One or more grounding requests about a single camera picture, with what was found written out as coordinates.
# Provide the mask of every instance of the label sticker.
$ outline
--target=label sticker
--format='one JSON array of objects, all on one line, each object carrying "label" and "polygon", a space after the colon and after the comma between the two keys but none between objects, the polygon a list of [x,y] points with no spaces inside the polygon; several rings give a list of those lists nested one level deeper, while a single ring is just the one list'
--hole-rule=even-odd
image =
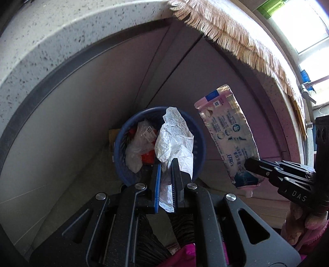
[{"label": "label sticker", "polygon": [[155,139],[157,138],[157,135],[153,131],[153,129],[149,126],[145,132],[143,132],[143,136],[150,142],[154,142]]},{"label": "label sticker", "polygon": [[217,100],[217,101],[213,102],[213,105],[214,105],[215,108],[218,108],[221,105],[223,105],[223,103],[221,103],[221,101]]}]

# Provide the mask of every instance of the cabinet door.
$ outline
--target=cabinet door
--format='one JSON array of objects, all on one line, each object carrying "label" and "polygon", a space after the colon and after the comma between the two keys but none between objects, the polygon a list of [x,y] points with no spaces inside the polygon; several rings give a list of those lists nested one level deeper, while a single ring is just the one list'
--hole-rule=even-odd
[{"label": "cabinet door", "polygon": [[254,135],[261,158],[280,160],[275,139],[256,100],[228,62],[206,40],[201,39],[154,96],[149,107],[174,106],[189,113],[204,131],[207,160],[220,159],[194,103],[216,88],[228,84]]}]

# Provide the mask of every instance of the crumpled plastic bag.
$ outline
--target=crumpled plastic bag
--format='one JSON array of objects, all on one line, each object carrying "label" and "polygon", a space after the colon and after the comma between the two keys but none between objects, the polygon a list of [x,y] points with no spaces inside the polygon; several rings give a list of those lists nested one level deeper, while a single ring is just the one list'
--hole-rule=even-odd
[{"label": "crumpled plastic bag", "polygon": [[193,176],[193,139],[186,121],[177,108],[169,107],[163,116],[158,139],[155,143],[155,155],[161,162],[162,178],[160,185],[160,207],[174,212],[171,188],[171,161],[178,158],[179,169]]},{"label": "crumpled plastic bag", "polygon": [[126,166],[133,173],[139,172],[142,168],[140,156],[154,149],[152,142],[156,138],[154,128],[147,120],[138,123],[136,134],[126,148]]}]

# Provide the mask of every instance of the blue label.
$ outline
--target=blue label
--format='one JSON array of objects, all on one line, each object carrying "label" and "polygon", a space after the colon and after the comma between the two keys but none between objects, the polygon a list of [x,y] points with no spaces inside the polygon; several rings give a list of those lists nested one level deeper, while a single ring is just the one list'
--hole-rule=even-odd
[{"label": "blue label", "polygon": [[219,96],[219,93],[217,92],[217,90],[215,90],[215,91],[211,92],[209,95],[206,95],[206,99],[209,102],[218,96]]},{"label": "blue label", "polygon": [[236,173],[234,180],[235,187],[258,184],[258,179],[247,171],[244,171],[242,174]]}]

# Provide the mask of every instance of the trash bin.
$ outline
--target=trash bin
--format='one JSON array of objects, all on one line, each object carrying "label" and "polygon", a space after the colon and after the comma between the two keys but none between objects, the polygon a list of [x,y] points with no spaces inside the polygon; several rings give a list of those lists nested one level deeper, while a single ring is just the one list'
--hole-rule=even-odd
[{"label": "trash bin", "polygon": [[[118,133],[114,147],[114,165],[118,176],[126,185],[129,186],[140,181],[142,175],[142,170],[140,170],[138,173],[133,173],[131,170],[128,169],[125,163],[125,151],[127,147],[128,131],[144,119],[147,119],[152,124],[152,126],[157,131],[159,131],[162,124],[164,124],[162,116],[165,115],[167,108],[168,107],[155,107],[138,112],[126,121],[126,123],[122,126],[120,132]],[[194,180],[200,174],[200,171],[202,170],[203,164],[206,159],[206,142],[203,136],[203,132],[201,131],[197,123],[192,119],[192,117],[180,109],[178,109],[178,111],[186,121],[190,132],[194,135],[192,151],[192,180]]]}]

